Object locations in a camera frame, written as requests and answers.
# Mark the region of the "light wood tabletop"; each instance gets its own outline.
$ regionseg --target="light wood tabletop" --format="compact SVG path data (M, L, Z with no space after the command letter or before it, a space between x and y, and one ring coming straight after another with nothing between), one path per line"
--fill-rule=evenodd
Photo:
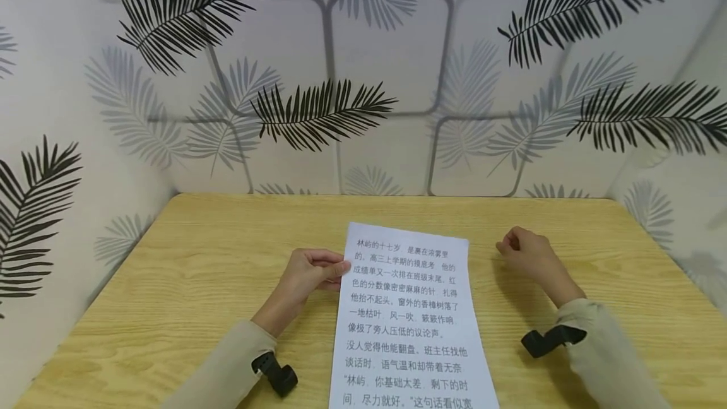
M609 306L675 408L727 408L727 323L620 204L502 199L180 194L58 348L19 409L157 408L240 318L296 247L343 252L349 222L470 241L482 343L502 408L594 408L563 348L535 360L520 338L555 308L503 267L514 225L549 236L589 298ZM259 384L240 408L328 408L338 295L317 293L279 340L300 384Z

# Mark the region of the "person's left hand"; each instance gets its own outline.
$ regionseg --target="person's left hand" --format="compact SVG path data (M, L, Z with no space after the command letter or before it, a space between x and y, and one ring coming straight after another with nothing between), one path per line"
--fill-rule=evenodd
M278 285L252 322L277 338L302 312L312 291L341 290L341 276L350 268L351 262L344 261L343 255L337 252L294 250Z

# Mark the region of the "patterned wall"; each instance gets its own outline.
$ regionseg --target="patterned wall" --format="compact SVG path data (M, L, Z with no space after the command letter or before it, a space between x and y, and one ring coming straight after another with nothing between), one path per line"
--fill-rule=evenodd
M0 0L0 407L173 194L612 198L727 314L726 0Z

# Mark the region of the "sheet of paper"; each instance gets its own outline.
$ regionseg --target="sheet of paper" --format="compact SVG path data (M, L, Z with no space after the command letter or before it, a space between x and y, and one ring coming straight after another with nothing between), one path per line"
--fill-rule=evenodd
M329 409L497 409L464 239L351 223Z

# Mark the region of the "black strap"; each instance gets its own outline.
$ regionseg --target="black strap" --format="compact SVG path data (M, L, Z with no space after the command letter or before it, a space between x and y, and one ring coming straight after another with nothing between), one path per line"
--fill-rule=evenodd
M565 343L578 344L586 337L586 332L579 328L569 326L556 326L542 336L540 332L530 331L520 342L525 346L531 356L540 358L554 348Z
M283 398L298 384L298 376L290 365L280 367L273 352L265 352L252 361L253 372L262 371L273 390Z

